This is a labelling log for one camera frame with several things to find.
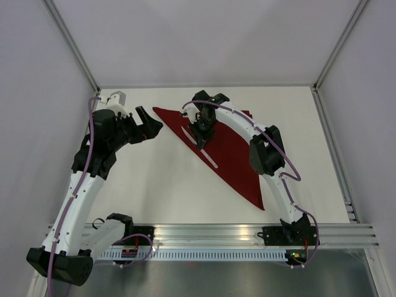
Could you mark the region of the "red cloth napkin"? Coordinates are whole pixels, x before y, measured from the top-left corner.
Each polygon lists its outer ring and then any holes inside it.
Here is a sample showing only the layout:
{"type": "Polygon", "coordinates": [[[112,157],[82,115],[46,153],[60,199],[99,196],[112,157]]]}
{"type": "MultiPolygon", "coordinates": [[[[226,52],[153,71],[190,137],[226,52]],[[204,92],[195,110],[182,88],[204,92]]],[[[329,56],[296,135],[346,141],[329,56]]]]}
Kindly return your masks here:
{"type": "Polygon", "coordinates": [[[216,175],[244,199],[264,210],[259,175],[249,164],[249,146],[236,132],[223,123],[215,123],[215,135],[202,150],[188,128],[188,119],[179,111],[153,107],[157,116],[216,175]]]}

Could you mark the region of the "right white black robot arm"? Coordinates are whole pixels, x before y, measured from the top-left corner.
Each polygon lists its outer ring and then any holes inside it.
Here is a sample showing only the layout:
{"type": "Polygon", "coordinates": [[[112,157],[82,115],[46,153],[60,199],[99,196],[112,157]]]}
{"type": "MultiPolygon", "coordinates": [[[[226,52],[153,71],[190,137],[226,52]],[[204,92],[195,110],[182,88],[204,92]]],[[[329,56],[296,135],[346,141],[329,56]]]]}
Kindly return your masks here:
{"type": "Polygon", "coordinates": [[[302,209],[294,200],[287,181],[301,181],[294,164],[287,157],[280,130],[276,126],[258,123],[238,109],[222,93],[210,96],[205,90],[181,108],[189,120],[197,148],[202,149],[215,135],[214,125],[222,123],[237,133],[249,146],[251,168],[267,182],[277,203],[282,236],[287,244],[320,244],[319,226],[313,214],[302,209]]]}

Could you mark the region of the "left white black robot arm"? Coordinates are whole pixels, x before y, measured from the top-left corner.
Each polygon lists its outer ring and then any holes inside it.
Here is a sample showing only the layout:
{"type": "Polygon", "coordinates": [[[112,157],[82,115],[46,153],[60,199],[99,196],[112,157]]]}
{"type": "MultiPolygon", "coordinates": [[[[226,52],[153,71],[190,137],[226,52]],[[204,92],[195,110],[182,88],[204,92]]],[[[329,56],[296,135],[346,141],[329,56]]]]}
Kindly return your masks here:
{"type": "Polygon", "coordinates": [[[32,247],[27,262],[51,286],[53,280],[83,285],[96,260],[114,243],[128,245],[135,238],[132,217],[111,213],[87,238],[84,227],[92,205],[116,163],[117,152],[128,144],[154,139],[163,127],[143,107],[133,115],[111,109],[89,112],[88,134],[74,157],[69,190],[56,221],[40,247],[32,247]]]}

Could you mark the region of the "right robot arm base mount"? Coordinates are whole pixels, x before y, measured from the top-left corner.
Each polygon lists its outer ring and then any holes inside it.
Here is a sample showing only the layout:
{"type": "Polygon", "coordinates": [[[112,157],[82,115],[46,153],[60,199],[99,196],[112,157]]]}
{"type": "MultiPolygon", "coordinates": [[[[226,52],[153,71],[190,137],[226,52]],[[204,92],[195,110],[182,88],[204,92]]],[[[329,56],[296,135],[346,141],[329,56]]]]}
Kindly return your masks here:
{"type": "Polygon", "coordinates": [[[314,226],[310,226],[298,235],[292,235],[282,226],[264,226],[257,236],[263,239],[265,246],[315,246],[318,239],[314,226]]]}

